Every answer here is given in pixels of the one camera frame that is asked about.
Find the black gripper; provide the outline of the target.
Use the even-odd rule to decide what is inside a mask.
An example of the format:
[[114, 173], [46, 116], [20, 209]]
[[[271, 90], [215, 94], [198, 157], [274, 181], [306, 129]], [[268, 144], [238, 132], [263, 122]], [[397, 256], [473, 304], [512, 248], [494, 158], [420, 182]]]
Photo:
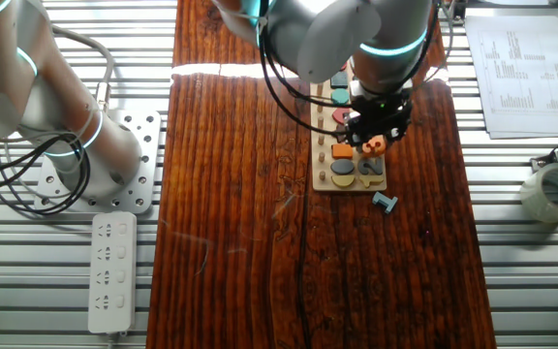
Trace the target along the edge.
[[368, 142], [368, 131], [383, 131], [387, 144], [401, 141], [411, 123], [411, 93], [401, 91], [383, 96], [355, 97], [352, 109], [357, 113], [345, 123], [346, 140], [352, 147]]

